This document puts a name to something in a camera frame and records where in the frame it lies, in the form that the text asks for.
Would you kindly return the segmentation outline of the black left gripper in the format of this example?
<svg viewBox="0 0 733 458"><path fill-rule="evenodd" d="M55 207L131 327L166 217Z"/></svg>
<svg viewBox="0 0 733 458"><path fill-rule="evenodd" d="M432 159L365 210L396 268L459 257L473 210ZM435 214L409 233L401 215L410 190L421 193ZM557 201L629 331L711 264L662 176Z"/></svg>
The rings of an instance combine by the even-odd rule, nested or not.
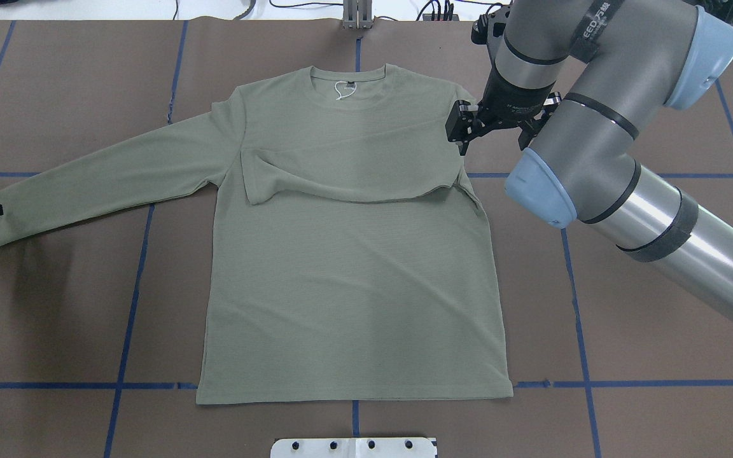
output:
<svg viewBox="0 0 733 458"><path fill-rule="evenodd" d="M541 133L542 128L555 113L561 101L561 93L549 93L537 112L537 116L521 120L494 114L489 108L483 107L480 102L470 104L468 101L456 101L445 122L446 139L450 142L459 142L459 156L465 157L471 140L494 130L520 128L518 145L520 150L524 151Z"/></svg>

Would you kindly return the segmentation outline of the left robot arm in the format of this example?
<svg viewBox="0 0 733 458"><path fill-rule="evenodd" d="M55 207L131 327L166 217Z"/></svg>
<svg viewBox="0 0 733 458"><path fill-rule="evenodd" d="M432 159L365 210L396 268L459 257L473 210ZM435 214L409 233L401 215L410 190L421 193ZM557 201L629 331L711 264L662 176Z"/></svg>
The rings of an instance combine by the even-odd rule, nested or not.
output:
<svg viewBox="0 0 733 458"><path fill-rule="evenodd" d="M733 61L733 25L683 1L513 1L480 15L491 72L446 137L466 154L519 128L506 194L550 226L581 221L733 322L733 227L629 154L658 110L684 110Z"/></svg>

